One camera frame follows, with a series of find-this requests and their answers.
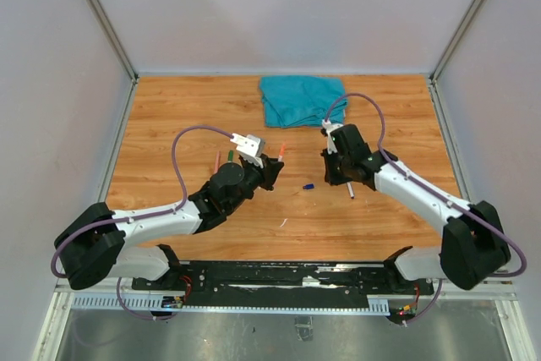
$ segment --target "blue towel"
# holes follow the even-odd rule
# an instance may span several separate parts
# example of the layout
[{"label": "blue towel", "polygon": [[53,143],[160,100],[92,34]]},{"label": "blue towel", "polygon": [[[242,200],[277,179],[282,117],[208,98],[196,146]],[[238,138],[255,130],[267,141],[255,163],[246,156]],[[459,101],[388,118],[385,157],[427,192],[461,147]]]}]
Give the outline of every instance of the blue towel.
[{"label": "blue towel", "polygon": [[[346,93],[337,78],[315,76],[265,76],[261,78],[265,125],[267,127],[321,127],[333,101]],[[333,123],[344,123],[347,100],[331,113]]]}]

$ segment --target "robotic arm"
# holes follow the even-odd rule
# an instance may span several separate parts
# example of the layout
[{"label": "robotic arm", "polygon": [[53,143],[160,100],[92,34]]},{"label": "robotic arm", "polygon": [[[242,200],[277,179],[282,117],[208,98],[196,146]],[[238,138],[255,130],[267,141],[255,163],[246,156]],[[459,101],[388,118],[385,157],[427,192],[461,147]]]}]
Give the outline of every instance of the robotic arm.
[{"label": "robotic arm", "polygon": [[284,166],[263,154],[265,141],[253,135],[233,134],[241,165],[223,164],[202,188],[180,202],[137,211],[110,211],[104,202],[91,205],[55,240],[55,248],[88,225],[109,221],[82,232],[59,254],[72,289],[92,287],[106,277],[139,277],[155,281],[169,271],[160,246],[137,245],[179,234],[207,232],[222,224],[254,191],[272,190]]},{"label": "robotic arm", "polygon": [[[327,148],[321,153],[327,183],[359,182],[388,194],[442,235],[440,248],[407,247],[394,253],[386,262],[400,277],[407,281],[448,278],[458,287],[469,290],[509,261],[511,254],[506,242],[455,208],[470,211],[503,231],[491,204],[481,201],[473,205],[447,194],[386,151],[396,164],[391,165],[379,150],[370,151],[354,124],[323,122],[321,132],[327,137]],[[410,177],[415,177],[417,182],[411,182]],[[445,196],[447,201],[437,199],[430,190]]]}]

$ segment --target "gray floor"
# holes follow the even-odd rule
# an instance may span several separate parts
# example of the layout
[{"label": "gray floor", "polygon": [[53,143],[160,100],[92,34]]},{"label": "gray floor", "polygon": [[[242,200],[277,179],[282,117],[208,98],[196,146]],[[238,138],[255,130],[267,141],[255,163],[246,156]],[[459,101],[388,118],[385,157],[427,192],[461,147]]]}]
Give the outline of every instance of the gray floor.
[{"label": "gray floor", "polygon": [[123,311],[78,310],[57,361],[511,359],[490,301],[441,300],[408,328],[348,315],[314,316],[311,331],[303,325],[309,321],[292,315],[180,314],[148,322]]}]

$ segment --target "wooden tabletop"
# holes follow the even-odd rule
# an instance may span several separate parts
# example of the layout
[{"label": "wooden tabletop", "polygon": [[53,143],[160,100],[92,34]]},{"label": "wooden tabletop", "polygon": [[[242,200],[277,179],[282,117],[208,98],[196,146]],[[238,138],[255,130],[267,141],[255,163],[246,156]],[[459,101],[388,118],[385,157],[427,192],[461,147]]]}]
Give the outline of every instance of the wooden tabletop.
[{"label": "wooden tabletop", "polygon": [[[272,192],[258,189],[227,221],[209,232],[163,238],[183,260],[383,260],[407,246],[440,245],[421,218],[379,192],[354,184],[324,182],[319,129],[268,129],[264,125],[259,77],[142,78],[129,117],[107,203],[115,209],[142,209],[182,198],[171,164],[175,134],[209,124],[231,133],[266,140],[276,157],[287,144],[285,167]],[[419,176],[458,194],[432,102],[422,76],[343,76],[348,91],[373,97],[387,122],[384,146]],[[357,124],[374,150],[380,121],[374,108],[351,98],[346,123]],[[222,162],[233,144],[209,131],[185,134],[178,164],[193,193]],[[315,188],[303,190],[313,183]]]}]

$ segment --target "white wall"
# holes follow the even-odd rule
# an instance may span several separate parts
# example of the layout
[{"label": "white wall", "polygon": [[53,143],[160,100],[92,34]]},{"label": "white wall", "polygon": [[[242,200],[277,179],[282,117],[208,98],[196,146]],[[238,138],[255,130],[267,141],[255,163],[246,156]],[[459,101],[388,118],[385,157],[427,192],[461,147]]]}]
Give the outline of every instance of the white wall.
[{"label": "white wall", "polygon": [[94,201],[129,81],[85,0],[0,0],[0,348],[31,355],[54,238]]},{"label": "white wall", "polygon": [[471,0],[101,0],[150,73],[428,73]]},{"label": "white wall", "polygon": [[541,7],[488,0],[442,78],[459,153],[477,198],[492,202],[526,252],[518,297],[541,355]]}]

